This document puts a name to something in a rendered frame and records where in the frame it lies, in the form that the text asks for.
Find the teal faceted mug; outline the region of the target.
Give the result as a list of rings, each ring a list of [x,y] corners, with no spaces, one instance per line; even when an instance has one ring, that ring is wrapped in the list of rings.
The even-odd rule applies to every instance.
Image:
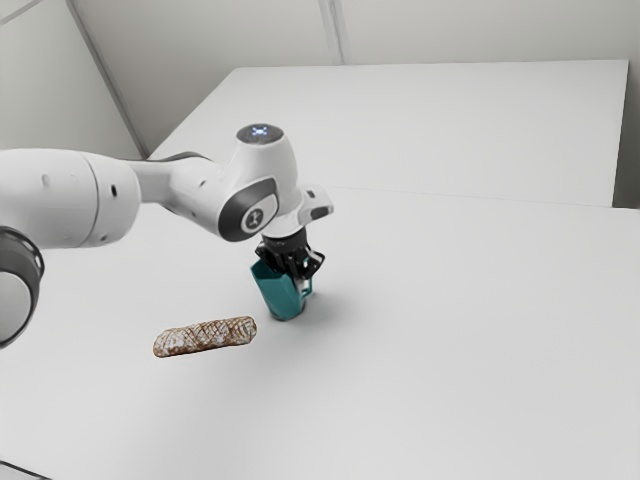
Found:
[[[272,317],[288,321],[304,311],[306,298],[311,294],[300,295],[291,276],[272,270],[262,260],[256,261],[250,270]]]

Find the brown scored bread loaf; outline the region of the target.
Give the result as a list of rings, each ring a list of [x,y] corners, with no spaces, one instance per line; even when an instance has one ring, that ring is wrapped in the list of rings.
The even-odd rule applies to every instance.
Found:
[[[157,358],[169,358],[243,346],[251,343],[257,332],[251,316],[211,320],[164,330],[154,340],[152,351]]]

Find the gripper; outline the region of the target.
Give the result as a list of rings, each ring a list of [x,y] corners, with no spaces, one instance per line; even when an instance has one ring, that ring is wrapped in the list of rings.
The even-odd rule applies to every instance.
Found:
[[[289,276],[314,276],[325,261],[309,245],[305,227],[286,237],[263,235],[255,253],[269,268]],[[300,295],[312,293],[312,278],[296,277],[294,283]]]

